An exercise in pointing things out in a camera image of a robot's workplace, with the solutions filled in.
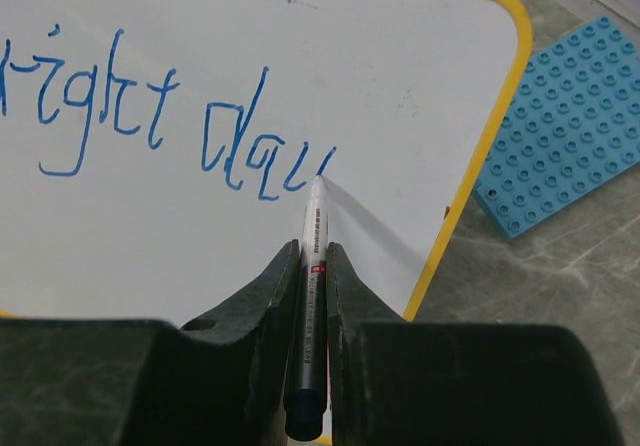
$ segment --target white board surface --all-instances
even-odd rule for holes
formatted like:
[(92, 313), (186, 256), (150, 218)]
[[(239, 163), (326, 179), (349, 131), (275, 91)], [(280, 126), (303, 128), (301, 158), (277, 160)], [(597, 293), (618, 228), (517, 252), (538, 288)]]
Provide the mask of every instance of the white board surface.
[(184, 323), (300, 236), (323, 161), (402, 238), (332, 209), (402, 313), (518, 47), (489, 0), (0, 4), (0, 308), (28, 316)]

